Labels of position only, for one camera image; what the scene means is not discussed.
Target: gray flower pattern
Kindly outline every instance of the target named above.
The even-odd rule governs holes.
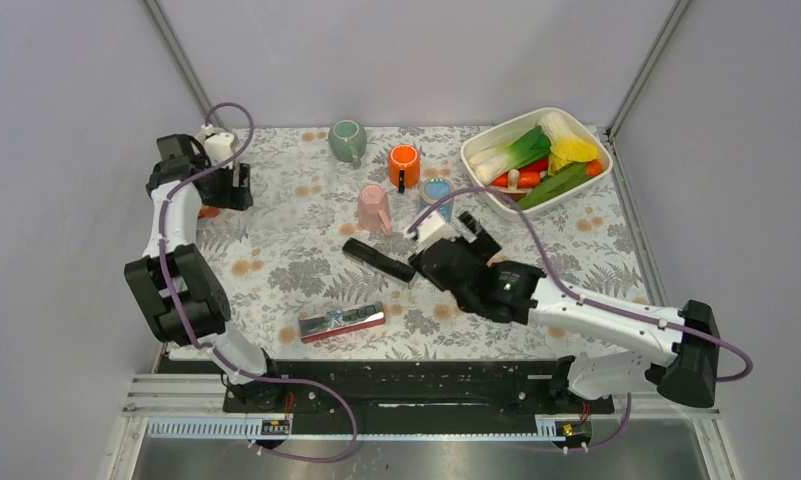
[[[396,192],[387,179],[388,152],[400,143],[416,145],[422,153],[421,181],[438,175],[463,187],[470,182],[460,146],[483,129],[367,128],[359,169],[331,159],[326,128],[258,129],[242,158],[252,167],[254,206],[246,212],[224,210],[198,228],[197,245],[232,304],[231,325],[271,357],[286,359],[548,359],[619,351],[560,329],[495,324],[465,314],[449,293],[425,279],[399,287],[341,254],[343,243],[356,238],[406,261],[415,244],[399,232],[419,212],[418,189]],[[245,138],[247,132],[236,133]],[[358,226],[356,197],[370,183],[389,192],[394,235]],[[453,211],[462,210],[476,216],[502,245],[497,259],[539,261],[521,224],[501,220],[477,197],[457,198]],[[629,300],[647,297],[609,177],[534,217],[533,225],[566,281]],[[297,339],[298,318],[373,301],[386,307],[384,326],[310,344]],[[171,348],[172,358],[203,355]]]

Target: pink mug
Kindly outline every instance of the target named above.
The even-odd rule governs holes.
[[[391,235],[388,195],[379,185],[368,185],[359,193],[359,223],[369,232]]]

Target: white basket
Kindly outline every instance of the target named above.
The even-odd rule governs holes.
[[[467,140],[465,143],[462,144],[462,165],[465,167],[465,171],[468,172],[468,176],[470,176],[471,181],[474,185],[477,186],[484,186],[480,183],[477,176],[474,174],[473,169],[468,164],[468,158],[474,156],[477,152],[481,150],[485,150],[487,148],[496,147],[497,145],[502,145],[504,143],[510,143],[518,138],[521,135],[527,133],[532,129],[536,124],[538,124],[538,120],[543,117],[544,115],[550,112],[559,112],[565,118],[565,123],[568,124],[568,127],[574,132],[578,137],[582,138],[583,140],[591,143],[592,145],[597,147],[597,160],[603,165],[603,173],[600,175],[592,178],[591,180],[585,182],[584,184],[572,188],[567,192],[559,195],[558,197],[551,198],[550,200],[536,205],[530,209],[524,210],[524,213],[527,216],[538,215],[546,210],[549,210],[556,205],[559,205],[566,199],[576,195],[578,192],[581,192],[587,188],[590,188],[595,183],[599,182],[601,178],[609,175],[609,172],[612,170],[612,156],[609,155],[609,152],[606,148],[601,144],[597,137],[591,134],[588,129],[576,118],[572,117],[571,114],[564,110],[560,110],[558,108],[553,107],[545,107],[539,108],[538,110],[532,111],[530,113],[526,113],[521,115],[520,117],[513,118],[512,120],[506,121],[497,125],[496,127],[492,127],[482,133],[479,133]],[[483,199],[491,205],[491,208],[497,212],[503,219],[508,220],[510,222],[517,222],[520,221],[520,217],[518,214],[515,213],[514,210],[508,208],[504,205],[500,200],[494,197],[494,195],[490,193],[482,193]]]

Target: white wall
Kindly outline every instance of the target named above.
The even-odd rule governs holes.
[[[618,142],[669,296],[753,356],[719,387],[745,478],[801,479],[801,0],[694,2]]]
[[[606,125],[674,0],[161,4],[211,99],[263,125],[487,125],[542,106]]]
[[[93,478],[149,368],[122,270],[186,92],[141,2],[0,0],[0,478]]]

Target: green mug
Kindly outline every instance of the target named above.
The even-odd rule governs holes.
[[[341,120],[329,129],[329,148],[335,157],[344,162],[359,168],[362,165],[362,157],[365,156],[365,147],[368,139],[365,136],[365,129],[353,120]]]

